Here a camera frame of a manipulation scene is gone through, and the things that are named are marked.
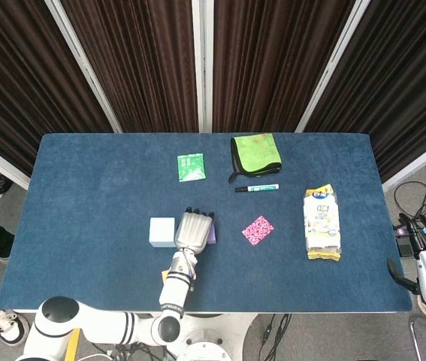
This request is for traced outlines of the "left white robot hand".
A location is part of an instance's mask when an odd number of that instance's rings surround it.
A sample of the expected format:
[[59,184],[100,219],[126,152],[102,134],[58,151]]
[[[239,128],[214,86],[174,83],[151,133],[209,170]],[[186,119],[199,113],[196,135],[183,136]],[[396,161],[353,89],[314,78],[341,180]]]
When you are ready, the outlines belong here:
[[194,255],[200,254],[206,247],[214,216],[213,212],[206,213],[198,208],[187,207],[174,237],[177,249],[190,250]]

